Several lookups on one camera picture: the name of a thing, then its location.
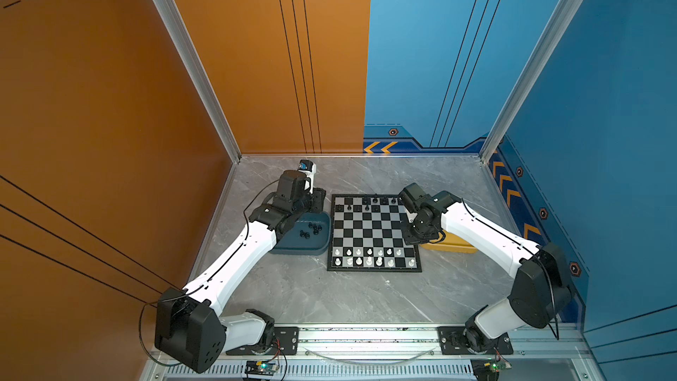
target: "blue tray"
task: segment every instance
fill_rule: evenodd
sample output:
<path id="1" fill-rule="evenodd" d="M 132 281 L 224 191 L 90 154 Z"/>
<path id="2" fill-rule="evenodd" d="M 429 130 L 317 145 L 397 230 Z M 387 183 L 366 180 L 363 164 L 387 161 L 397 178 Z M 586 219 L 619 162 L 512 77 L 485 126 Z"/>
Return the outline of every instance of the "blue tray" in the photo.
<path id="1" fill-rule="evenodd" d="M 313 229 L 309 228 L 308 223 L 318 224 L 322 227 L 322 230 L 315 235 Z M 300 232 L 302 230 L 310 233 L 310 238 L 301 237 Z M 305 213 L 301 215 L 294 228 L 284 235 L 270 253 L 318 256 L 329 247 L 331 231 L 331 217 L 327 212 L 321 214 Z"/>

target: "yellow chevron arrow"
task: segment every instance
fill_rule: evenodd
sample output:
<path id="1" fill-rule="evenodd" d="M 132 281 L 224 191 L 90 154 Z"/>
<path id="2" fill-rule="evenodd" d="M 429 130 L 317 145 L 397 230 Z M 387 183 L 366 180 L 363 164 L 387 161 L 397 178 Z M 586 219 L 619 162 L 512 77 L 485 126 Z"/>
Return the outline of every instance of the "yellow chevron arrow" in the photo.
<path id="1" fill-rule="evenodd" d="M 515 190 L 510 190 L 510 189 L 508 189 L 508 198 L 507 198 L 507 200 L 506 200 L 506 201 L 508 202 L 508 207 L 510 207 L 510 198 L 511 198 L 511 196 L 517 196 L 518 198 L 521 198 L 521 197 L 522 197 L 522 195 L 519 193 L 519 191 L 515 191 Z"/>
<path id="2" fill-rule="evenodd" d="M 393 146 L 396 145 L 396 144 L 397 144 L 397 141 L 393 141 L 392 143 L 390 143 L 389 145 L 387 145 L 386 147 L 384 147 L 383 149 L 381 149 L 381 151 L 382 151 L 383 153 L 390 153 L 390 151 L 389 151 L 388 149 L 390 149 L 391 147 L 393 147 Z"/>
<path id="3" fill-rule="evenodd" d="M 501 193 L 503 193 L 503 181 L 512 181 L 512 178 L 507 175 L 502 175 L 498 178 L 500 179 L 500 182 L 498 183 L 498 189 L 501 190 Z"/>
<path id="4" fill-rule="evenodd" d="M 541 235 L 541 231 L 538 228 L 536 228 L 535 226 L 529 225 L 529 224 L 524 224 L 524 238 L 525 239 L 528 239 L 527 236 L 529 235 L 530 231 L 532 233 L 536 233 L 538 235 Z"/>
<path id="5" fill-rule="evenodd" d="M 367 148 L 364 149 L 365 152 L 367 153 L 374 153 L 372 152 L 372 147 L 376 146 L 380 141 L 374 141 L 372 144 L 368 145 Z"/>
<path id="6" fill-rule="evenodd" d="M 503 162 L 499 162 L 499 161 L 494 162 L 494 178 L 496 178 L 496 167 L 497 166 L 505 166 L 505 164 L 503 164 Z"/>

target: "chessboard border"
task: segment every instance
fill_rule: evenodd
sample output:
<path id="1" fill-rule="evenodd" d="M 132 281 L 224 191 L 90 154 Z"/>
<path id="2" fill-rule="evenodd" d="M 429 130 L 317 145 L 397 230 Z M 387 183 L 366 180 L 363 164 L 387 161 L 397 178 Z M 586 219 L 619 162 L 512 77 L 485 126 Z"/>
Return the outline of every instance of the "chessboard border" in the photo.
<path id="1" fill-rule="evenodd" d="M 423 268 L 421 267 L 421 254 L 419 250 L 419 245 L 418 244 L 412 244 L 411 246 L 414 247 L 414 251 L 416 254 L 416 268 L 370 268 L 370 267 L 333 267 L 332 265 L 332 258 L 333 258 L 333 252 L 334 250 L 334 210 L 336 209 L 336 206 L 334 204 L 334 198 L 388 198 L 392 199 L 392 197 L 395 197 L 398 199 L 398 204 L 400 204 L 400 198 L 398 197 L 398 194 L 332 194 L 331 197 L 331 206 L 332 206 L 332 212 L 331 212 L 331 218 L 330 218 L 330 226 L 329 226 L 329 247 L 327 248 L 327 271 L 347 271 L 347 272 L 394 272 L 394 273 L 421 273 L 423 272 Z"/>

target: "mounting plate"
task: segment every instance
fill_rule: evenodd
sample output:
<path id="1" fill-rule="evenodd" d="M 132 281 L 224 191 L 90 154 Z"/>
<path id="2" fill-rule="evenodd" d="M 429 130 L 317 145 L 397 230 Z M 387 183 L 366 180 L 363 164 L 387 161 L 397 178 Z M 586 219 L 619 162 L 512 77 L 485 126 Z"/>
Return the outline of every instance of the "mounting plate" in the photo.
<path id="1" fill-rule="evenodd" d="M 280 349 L 286 356 L 293 356 L 297 353 L 299 327 L 275 327 L 275 338 L 280 341 Z M 225 354 L 228 356 L 265 356 L 275 355 L 276 352 L 275 346 L 264 353 L 255 353 L 249 346 L 242 346 L 229 350 Z"/>
<path id="2" fill-rule="evenodd" d="M 442 348 L 443 355 L 491 355 L 494 353 L 494 351 L 477 353 L 465 347 L 464 330 L 465 327 L 437 327 L 439 346 Z M 512 355 L 512 342 L 507 333 L 498 338 L 496 349 L 501 355 Z"/>

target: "chessboard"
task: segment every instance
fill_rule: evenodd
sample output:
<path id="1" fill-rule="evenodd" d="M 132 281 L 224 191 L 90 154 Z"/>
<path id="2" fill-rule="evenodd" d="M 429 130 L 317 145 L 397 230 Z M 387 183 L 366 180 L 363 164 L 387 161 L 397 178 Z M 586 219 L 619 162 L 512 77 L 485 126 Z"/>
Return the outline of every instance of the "chessboard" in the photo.
<path id="1" fill-rule="evenodd" d="M 402 221 L 396 195 L 334 194 L 327 271 L 421 272 L 419 248 L 404 242 Z"/>

